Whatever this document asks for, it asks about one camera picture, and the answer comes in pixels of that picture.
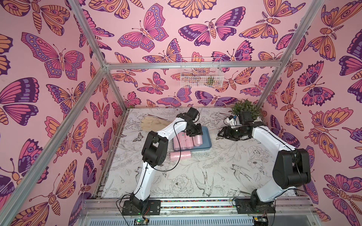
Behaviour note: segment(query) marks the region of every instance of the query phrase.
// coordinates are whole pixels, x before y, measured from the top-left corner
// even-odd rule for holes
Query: metal beam
[[[75,120],[78,118],[85,104],[91,97],[97,85],[100,83],[104,73],[105,68],[98,70],[95,77],[90,81],[84,93],[72,107],[65,120],[60,124],[53,137],[45,145],[43,151],[38,156],[36,163],[29,169],[25,177],[21,180],[20,185],[16,187],[9,200],[5,203],[0,212],[1,226],[7,226],[11,224],[15,215],[19,212],[28,195],[33,190],[35,183],[44,172],[45,167],[54,157],[54,154],[63,141],[64,137],[69,132],[69,130],[71,130]]]
[[[271,75],[269,82],[264,88],[262,95],[259,98],[257,107],[260,108],[264,101],[266,100],[267,96],[269,95],[270,91],[274,87],[275,83],[277,82],[278,78],[282,74],[284,67],[287,65],[289,59],[291,58],[294,50],[298,46],[299,42],[303,38],[303,35],[307,31],[308,27],[312,23],[314,17],[318,14],[319,9],[321,8],[324,0],[313,0],[310,4],[309,8],[307,9],[306,14],[302,18],[297,30],[295,31],[287,49],[284,51],[283,56],[281,58],[281,65],[274,70],[274,73]]]

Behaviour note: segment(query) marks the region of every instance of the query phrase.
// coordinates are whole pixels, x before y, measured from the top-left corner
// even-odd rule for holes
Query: pink roll
[[[179,152],[170,152],[171,161],[178,161],[179,157],[180,157]],[[190,151],[182,151],[181,152],[181,159],[187,159],[187,158],[191,158],[191,152]]]

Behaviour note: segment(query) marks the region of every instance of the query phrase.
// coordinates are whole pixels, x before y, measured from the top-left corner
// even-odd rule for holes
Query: pink wall
[[[263,108],[275,134],[309,151],[313,178],[304,189],[325,225],[362,223],[361,8],[362,1],[325,1],[290,65],[302,68],[281,75],[278,107]]]

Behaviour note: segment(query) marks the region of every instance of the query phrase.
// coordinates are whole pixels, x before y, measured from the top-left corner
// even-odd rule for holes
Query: butterfly
[[[0,92],[0,123],[7,125],[6,114],[20,125],[26,125],[31,116],[38,113],[34,105],[18,104],[19,102],[35,103],[38,101],[39,84],[35,78],[21,78],[7,85]]]
[[[341,8],[341,10],[336,7],[330,12],[326,12],[326,6],[324,5],[321,12],[322,22],[330,28],[335,28],[333,31],[327,27],[320,29],[320,33],[326,36],[320,36],[311,40],[304,48],[304,51],[306,51],[309,47],[312,47],[315,52],[319,50],[319,55],[321,57],[334,61],[336,59],[336,51],[332,39],[328,35],[330,34],[331,37],[336,40],[337,36],[334,32],[340,30],[344,26],[340,24],[354,16],[361,9],[362,1],[347,3]]]
[[[0,34],[0,54],[9,52],[9,49],[13,46],[13,39],[5,35]],[[10,69],[10,61],[8,61],[5,55],[0,55],[0,75],[8,74]]]
[[[42,29],[42,18],[40,13],[45,20],[45,23],[56,35],[63,35],[64,28],[61,26],[69,19],[70,12],[59,5],[45,5],[40,7],[39,1],[31,2],[31,8],[34,10],[33,20],[34,25],[38,33]],[[11,1],[0,1],[2,7],[10,14],[14,16],[23,17],[28,14],[30,10],[30,1],[26,0],[11,0]]]
[[[80,185],[80,192],[82,192],[77,201],[74,204],[72,212],[70,214],[68,226],[73,226],[80,216],[80,212],[83,209],[83,203],[89,199],[92,194],[87,192],[91,189],[91,184],[96,182],[97,168],[94,168],[94,163],[90,157],[87,157],[83,167],[83,186]]]
[[[154,72],[153,73],[153,83],[152,80],[150,78],[147,78],[147,80],[150,82],[150,83],[142,83],[144,84],[145,86],[144,87],[140,87],[138,88],[137,90],[138,91],[141,91],[141,92],[148,92],[150,94],[152,93],[155,93],[156,94],[162,94],[161,91],[163,91],[164,89],[168,89],[168,86],[165,85],[166,81],[161,79],[160,77],[160,74],[157,73],[157,72]]]
[[[98,108],[93,103],[90,102],[90,108],[93,111],[93,119],[96,121],[97,127],[100,127],[102,124],[103,126],[106,126],[106,119],[108,118],[108,111],[109,111],[109,104],[104,107],[104,103],[102,104],[102,107],[100,106],[98,102]]]
[[[96,43],[98,44],[98,47],[104,50],[112,50],[111,47],[107,46],[106,44],[104,44],[103,42],[101,42],[100,40],[102,40],[102,37],[113,37],[114,34],[97,27],[97,25],[94,23],[93,19],[91,18],[91,16],[89,15],[88,11],[85,9],[82,9],[83,14],[88,22],[88,25],[90,27],[90,29],[92,30],[92,33],[94,35],[94,38],[96,40]],[[80,31],[80,36],[79,36],[79,47],[83,47],[85,43],[87,43],[88,45],[88,40],[87,37],[84,34],[84,31],[82,29],[82,27],[80,26],[77,18],[74,15],[74,19],[77,22],[79,31]],[[91,47],[89,47],[89,56],[92,58],[93,56],[93,50],[91,49]]]
[[[129,107],[135,107],[136,105],[140,105],[142,103],[141,99],[137,98],[135,92],[130,92],[127,95],[127,99],[123,96],[125,99],[125,105],[127,108]]]
[[[305,106],[311,106],[314,103],[317,105],[322,106],[326,100],[331,100],[331,98],[334,96],[334,92],[330,89],[324,88],[324,87],[316,87],[316,85],[322,85],[317,84],[319,74],[322,72],[324,61],[317,61],[316,64],[312,64],[308,66],[308,69],[306,72],[304,72],[298,79],[298,86],[308,86],[305,89],[303,89],[303,92],[307,92],[306,95],[302,98],[302,103]]]
[[[315,114],[313,114],[312,111],[309,112],[312,114],[314,128],[311,129],[309,136],[305,137],[305,139],[309,137],[314,144],[319,145],[319,148],[322,149],[328,157],[332,158],[334,161],[341,162],[341,156],[337,146],[328,134],[330,134],[329,132],[331,130],[336,130],[330,129],[331,127],[335,127],[348,119],[352,115],[353,110],[350,110],[347,107],[344,109],[339,107],[337,109],[329,110],[326,113],[323,113],[322,111],[318,111]]]
[[[109,141],[112,137],[112,128],[107,129],[103,138],[93,138],[87,141],[86,148],[90,150],[91,153],[96,153],[97,160],[102,157],[102,151],[108,152],[109,150]]]
[[[47,116],[45,125],[46,125],[45,130],[48,132],[48,136],[52,137],[54,135],[55,131],[60,126],[60,123],[57,120],[53,119],[52,117]],[[72,130],[70,132],[68,132],[68,134],[63,139],[60,146],[58,147],[58,149],[56,151],[56,158],[54,159],[53,163],[56,163],[56,160],[58,159],[58,157],[61,157],[64,154],[66,154],[69,149],[71,149],[72,152],[79,152],[82,155],[82,152],[80,151],[80,149],[83,146],[83,138],[85,137],[85,133],[87,132],[87,129],[88,129],[88,120],[87,119],[84,119],[83,121],[81,121],[75,129],[74,129],[74,125],[73,125]]]
[[[204,106],[211,103],[212,105],[214,104],[215,107],[224,107],[226,105],[237,102],[237,99],[235,97],[220,97],[216,95],[213,96],[210,93],[204,91],[196,91],[195,95],[196,98],[199,100],[198,103],[201,103]]]
[[[268,18],[268,15],[263,11],[261,14],[263,16],[263,19],[258,20],[256,23],[259,25],[256,25],[254,27],[251,27],[239,34],[240,37],[244,38],[256,38],[261,36],[261,38],[273,38],[273,43],[276,43],[278,40],[278,32],[277,30],[272,26],[274,24],[279,24],[280,20],[272,17],[286,17],[290,16],[305,6],[305,3],[300,4],[297,7],[291,7],[290,3],[287,1],[284,1],[282,3],[282,0],[264,0],[264,6],[269,14],[270,18]]]
[[[114,109],[114,115],[116,117],[120,116],[123,114],[122,108],[119,104],[117,104],[116,102],[112,102],[112,107]]]
[[[292,78],[290,80],[285,91],[283,90],[282,94],[280,95],[280,99],[282,100],[282,102],[287,104],[287,105],[283,106],[280,110],[287,111],[284,116],[285,124],[287,124],[287,125],[292,124],[292,126],[294,126],[295,128],[299,129],[300,131],[303,131],[304,130],[303,123],[300,120],[299,116],[292,109],[292,108],[295,108],[293,103],[296,100],[296,94],[295,94],[295,100],[292,102],[293,94],[294,94],[294,78]]]
[[[224,13],[215,24],[210,21],[208,26],[204,24],[190,24],[186,25],[178,30],[179,34],[189,41],[193,41],[195,46],[210,45],[210,35],[212,38],[216,38],[216,33],[219,35],[222,41],[225,41],[230,35],[236,33],[236,29],[226,26],[239,26],[241,20],[245,15],[245,7],[237,7]]]
[[[281,84],[282,84],[282,79],[280,78],[279,80],[276,81],[275,85],[273,86],[273,88],[271,89],[269,95],[266,98],[266,101],[269,104],[271,104],[272,106],[274,106],[275,109],[277,109],[277,107],[278,107],[277,98],[275,96],[275,95],[278,95],[276,90],[280,87]]]
[[[140,0],[130,0],[133,4],[136,6],[144,9],[142,2]],[[126,19],[130,14],[130,6],[128,5],[127,0],[122,0],[122,3],[119,4],[121,0],[115,0],[115,1],[105,1],[105,0],[91,0],[89,2],[89,7],[91,9],[95,9],[98,11],[105,11],[105,12],[113,12],[117,9],[116,12],[114,12],[114,16],[120,19]]]
[[[245,40],[237,48],[235,56],[233,56],[234,50],[235,49],[232,50],[232,54],[226,51],[230,56],[222,52],[213,52],[211,55],[211,57],[213,57],[212,61],[249,61],[251,60],[251,54],[254,49],[250,46],[250,42]],[[230,68],[222,68],[223,72],[227,72],[229,69]]]
[[[72,107],[85,91],[85,82],[80,82],[75,88],[74,92],[73,89],[72,91],[68,89],[70,93],[56,85],[47,84],[46,87],[48,87],[49,92],[51,95],[53,95],[54,100],[60,104],[60,108],[64,114],[63,119],[65,119]]]
[[[288,132],[284,132],[285,129],[283,129],[283,127],[279,124],[277,118],[274,115],[270,116],[270,126],[270,130],[283,141],[293,145],[296,148],[300,146],[299,140],[294,135]]]
[[[133,140],[133,142],[135,141],[141,141],[141,139],[143,138],[141,132],[138,133],[138,136]]]
[[[240,72],[235,79],[232,79],[232,77],[234,76],[234,74],[238,71],[236,71],[231,78],[228,79],[228,81],[223,81],[223,85],[220,88],[215,89],[217,92],[224,92],[227,90],[227,88],[229,87],[229,84],[231,86],[231,88],[233,90],[236,90],[236,83],[241,84],[241,85],[245,85],[248,84],[251,81],[251,74],[254,72],[255,67],[249,67],[246,68],[245,70],[243,70],[242,72]]]
[[[158,101],[156,101],[159,105],[171,105],[173,107],[179,107],[181,106],[181,101],[184,103],[188,103],[192,101],[190,98],[191,94],[191,87],[185,86],[178,90],[177,94],[174,94],[173,97],[165,97],[161,98]]]
[[[259,85],[256,85],[254,83],[255,87],[242,89],[240,90],[240,93],[245,93],[246,95],[250,95],[252,97],[258,97],[261,95],[261,92],[264,90],[268,81],[269,81],[268,73],[263,74],[259,79]]]
[[[269,53],[267,52],[259,52],[258,57],[260,60],[280,60],[283,56],[283,52],[278,53],[277,55],[275,55],[274,53],[272,53],[274,56],[271,56]]]
[[[43,39],[25,32],[22,33],[21,41],[29,46],[36,59],[45,62],[49,78],[60,78],[62,71],[65,70],[68,79],[77,80],[77,69],[82,68],[84,62],[84,55],[81,52],[71,50],[63,55],[64,49],[62,52],[58,50],[58,54]]]
[[[153,39],[163,41],[168,37],[168,34],[162,27],[165,22],[162,10],[163,7],[157,3],[151,6],[143,19],[144,29],[141,27],[140,32],[133,31],[122,35],[118,40],[118,44],[122,47],[131,47],[132,49],[140,47],[150,52],[155,47],[155,43],[152,41]]]
[[[118,53],[118,52],[115,52],[114,53],[115,56],[117,57],[117,60],[121,63],[121,64],[128,64],[128,63],[132,63],[132,61]],[[112,74],[113,76],[113,79],[116,80],[116,81],[124,81],[124,82],[130,82],[130,83],[133,83],[135,87],[137,87],[137,81],[131,77],[132,76],[135,76],[135,72],[145,72],[147,71],[148,69],[123,69],[123,70],[117,70],[117,72],[119,73],[115,73],[115,74]]]
[[[77,160],[74,160],[64,172],[64,175],[62,176],[55,193],[53,193],[54,191],[53,187],[53,190],[52,192],[49,193],[49,195],[36,196],[36,197],[43,196],[45,198],[48,198],[49,200],[21,211],[15,216],[14,220],[11,222],[10,225],[11,226],[45,225],[48,219],[50,206],[53,212],[56,215],[60,216],[60,204],[59,201],[56,199],[57,198],[66,199],[69,198],[74,193],[76,187],[76,182],[74,180],[76,170],[77,170]]]

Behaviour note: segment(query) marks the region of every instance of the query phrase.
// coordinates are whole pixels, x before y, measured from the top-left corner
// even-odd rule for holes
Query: sketched butterfly
[[[48,73],[49,78],[60,78],[62,71],[66,72],[68,79],[77,80],[77,69],[82,68],[84,62],[84,55],[81,52],[71,50],[63,55],[62,52],[49,45],[43,39],[29,33],[22,33],[21,41],[25,43],[33,52],[33,56],[45,62],[44,66]]]
[[[48,198],[48,200],[21,211],[15,216],[10,225],[45,225],[49,216],[50,207],[56,215],[60,216],[60,203],[56,199],[67,199],[74,193],[76,188],[76,181],[74,180],[76,170],[77,160],[74,160],[72,163],[70,163],[64,172],[55,193],[53,193],[54,184],[60,174],[58,174],[58,176],[55,178],[53,190],[49,193],[49,195],[38,195],[32,199],[29,199],[29,202],[39,196]]]
[[[295,99],[293,100],[293,94],[294,94],[294,78],[292,78],[286,87],[285,91],[282,91],[282,94],[280,95],[280,99],[283,103],[287,104],[283,106],[280,110],[281,111],[287,111],[284,116],[284,122],[287,125],[292,124],[295,128],[299,129],[300,131],[304,130],[304,126],[302,121],[300,120],[299,116],[295,113],[295,111],[292,109],[297,109],[294,107],[293,103],[296,100],[296,94]]]
[[[312,111],[309,111],[309,113],[312,114],[314,128],[309,132],[309,136],[304,138],[310,138],[314,144],[318,144],[319,148],[322,149],[328,157],[332,158],[333,161],[341,162],[339,151],[328,134],[330,134],[331,130],[337,130],[330,128],[347,120],[352,115],[353,110],[350,110],[347,107],[344,109],[339,107],[326,111],[325,113],[322,111],[318,111],[315,114],[313,114]]]
[[[336,51],[332,42],[332,39],[336,40],[337,36],[334,32],[340,30],[344,25],[340,25],[345,22],[362,9],[362,1],[353,1],[345,4],[341,10],[338,7],[332,9],[330,12],[326,12],[326,6],[322,7],[321,19],[322,22],[330,28],[324,27],[320,29],[320,33],[326,36],[320,36],[311,40],[304,51],[309,47],[312,47],[315,52],[319,51],[319,55],[326,60],[334,61],[336,59]]]
[[[142,2],[140,0],[130,0],[130,1],[136,6],[144,9]],[[115,1],[91,0],[89,2],[89,7],[91,9],[103,12],[109,12],[109,13],[117,10],[114,12],[114,16],[120,19],[126,19],[130,14],[130,6],[128,5],[127,0],[115,0]]]
[[[273,43],[276,43],[278,40],[278,32],[272,25],[279,24],[280,20],[273,17],[290,16],[298,12],[300,9],[302,9],[303,6],[305,6],[305,3],[302,3],[297,7],[291,7],[290,3],[287,1],[284,1],[282,3],[282,0],[275,0],[275,1],[264,0],[264,6],[270,18],[268,18],[268,15],[263,11],[261,13],[263,19],[258,20],[256,23],[257,24],[264,22],[267,23],[256,25],[241,32],[239,34],[240,37],[244,38],[257,38],[259,36],[261,36],[261,38],[271,37],[273,38]]]
[[[331,98],[334,96],[334,92],[330,89],[324,88],[324,87],[316,87],[319,79],[321,79],[323,76],[321,76],[318,80],[318,76],[322,72],[324,61],[317,61],[316,64],[312,64],[308,66],[308,69],[306,72],[304,72],[298,79],[298,86],[307,86],[305,89],[303,89],[303,92],[306,92],[306,95],[302,98],[302,103],[305,106],[311,106],[314,103],[317,105],[322,106],[327,100],[331,100]]]
[[[150,52],[155,47],[155,43],[152,40],[163,41],[168,37],[168,34],[162,27],[165,22],[162,10],[163,7],[157,3],[151,6],[143,19],[144,29],[141,27],[141,21],[139,21],[141,27],[140,32],[133,31],[122,35],[118,40],[118,44],[122,47],[131,47],[132,49],[140,47]]]
[[[210,21],[208,26],[204,24],[190,24],[186,25],[178,30],[179,34],[189,41],[194,41],[195,46],[210,45],[210,35],[212,38],[216,38],[216,33],[222,41],[225,41],[230,35],[236,33],[236,29],[228,26],[239,26],[241,20],[245,15],[245,7],[237,7],[226,13],[224,13],[215,24]]]

